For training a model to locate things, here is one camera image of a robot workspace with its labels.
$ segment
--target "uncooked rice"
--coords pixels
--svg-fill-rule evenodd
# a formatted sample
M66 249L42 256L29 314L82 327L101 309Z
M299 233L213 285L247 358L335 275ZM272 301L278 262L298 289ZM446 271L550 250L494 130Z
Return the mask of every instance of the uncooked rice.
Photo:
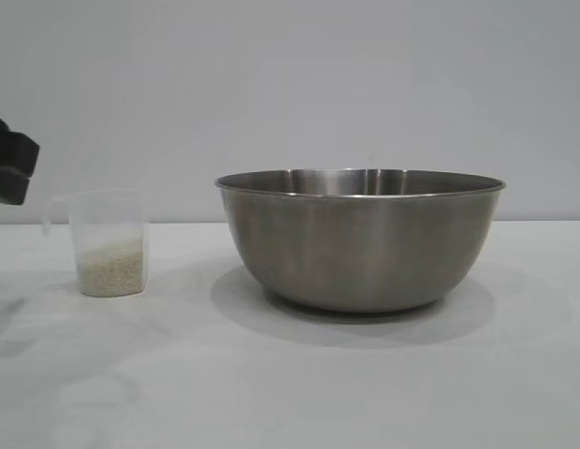
M139 293L145 283L143 241L118 241L84 253L78 272L80 291L89 297Z

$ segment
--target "bowl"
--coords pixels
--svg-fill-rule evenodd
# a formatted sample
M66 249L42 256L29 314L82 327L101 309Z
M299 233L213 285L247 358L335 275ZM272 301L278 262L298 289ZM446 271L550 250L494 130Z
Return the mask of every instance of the bowl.
M330 311L388 312L444 297L467 275L503 181L392 169L224 176L246 268L271 292Z

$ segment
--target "clear plastic cup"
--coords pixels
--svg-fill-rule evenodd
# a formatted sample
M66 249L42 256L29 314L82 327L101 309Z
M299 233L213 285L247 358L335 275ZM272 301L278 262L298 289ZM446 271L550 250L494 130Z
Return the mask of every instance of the clear plastic cup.
M149 237L140 191L55 196L43 211L45 234L59 202L67 205L80 292L90 297L142 292L148 277Z

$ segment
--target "table surface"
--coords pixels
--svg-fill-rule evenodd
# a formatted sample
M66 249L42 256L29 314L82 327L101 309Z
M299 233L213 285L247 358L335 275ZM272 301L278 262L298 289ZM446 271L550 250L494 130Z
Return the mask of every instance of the table surface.
M265 298L225 224L151 251L144 294L89 298L66 226L0 226L0 449L580 449L580 222L494 223L378 318Z

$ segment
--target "bowl rim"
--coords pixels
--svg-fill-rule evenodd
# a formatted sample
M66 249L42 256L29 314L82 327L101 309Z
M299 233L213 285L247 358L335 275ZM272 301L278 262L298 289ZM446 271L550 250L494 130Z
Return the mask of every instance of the bowl rim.
M296 192L272 192L267 190L258 190L258 189L247 189L244 187L235 187L226 184L230 178L237 177L237 176L246 176L246 175L258 175L258 174L266 174L266 173L291 173L296 171L304 171L304 172L322 172L322 171L394 171L394 172L411 172L411 173L425 173L429 175L447 175L447 176L464 176L472 179L477 179L480 181L490 181L495 183L496 185L491 187L486 187L483 189L473 189L473 190L462 190L457 192L439 192L439 193L430 193L430 194L408 194L408 195L324 195L324 194L300 194ZM438 170L411 170L411 169L399 169L399 168L289 168L289 169L278 169L278 170L256 170L256 171L247 171L242 173L234 173L230 175L225 175L217 180L215 180L215 185L220 188L221 190L231 191L231 192L239 192L239 193L246 193L246 194L256 194L256 195L266 195L266 196L288 196L288 197L307 197L307 198L370 198L370 199L379 199L379 198L394 198L394 199L413 199L413 198L433 198L433 197L444 197L444 196L471 196L471 195L480 195L480 194L488 194L493 192L499 192L500 190L506 188L506 182L499 180L497 178L491 178L488 176L483 175L474 175L470 173L459 173L455 171L438 171Z

